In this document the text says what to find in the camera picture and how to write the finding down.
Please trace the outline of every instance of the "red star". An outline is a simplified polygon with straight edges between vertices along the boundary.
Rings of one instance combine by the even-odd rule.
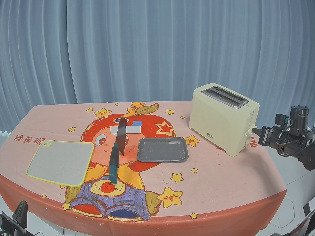
[[[155,125],[159,127],[159,130],[156,132],[156,134],[173,136],[173,127],[168,125],[167,122],[164,121],[161,124],[155,123]]]

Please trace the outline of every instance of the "gray tray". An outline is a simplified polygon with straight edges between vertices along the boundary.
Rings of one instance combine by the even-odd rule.
[[[186,140],[183,138],[142,138],[138,157],[141,162],[185,162],[188,159]]]

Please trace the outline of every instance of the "cartoon girl print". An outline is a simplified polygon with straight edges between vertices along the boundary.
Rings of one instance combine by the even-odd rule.
[[[127,114],[112,114],[93,121],[83,132],[81,141],[92,142],[95,149],[81,187],[67,187],[65,202],[73,211],[93,217],[112,220],[141,222],[158,213],[161,200],[158,194],[145,190],[140,172],[159,163],[144,163],[137,160],[139,140],[144,137],[176,137],[173,126],[156,112],[158,104],[144,106],[132,103]],[[124,155],[119,156],[116,185],[109,180],[109,158],[116,134],[110,127],[117,126],[121,117],[127,125],[141,125],[140,134],[127,134]]]

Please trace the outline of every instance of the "curtain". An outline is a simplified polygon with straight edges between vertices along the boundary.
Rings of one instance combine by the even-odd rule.
[[[0,0],[0,130],[35,105],[191,100],[218,83],[315,121],[315,0]]]

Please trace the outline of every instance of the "table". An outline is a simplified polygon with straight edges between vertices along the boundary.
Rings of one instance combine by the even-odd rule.
[[[286,186],[258,137],[230,157],[188,128],[191,102],[132,102],[34,107],[0,149],[0,194],[14,211],[21,200],[49,222],[94,236],[220,235],[253,236],[265,228],[286,194]],[[108,178],[114,138],[110,126],[124,116],[142,122],[141,134],[127,134],[120,156],[121,189],[92,193]],[[184,137],[184,163],[136,160],[143,137]],[[95,143],[82,187],[44,182],[26,175],[45,140]]]

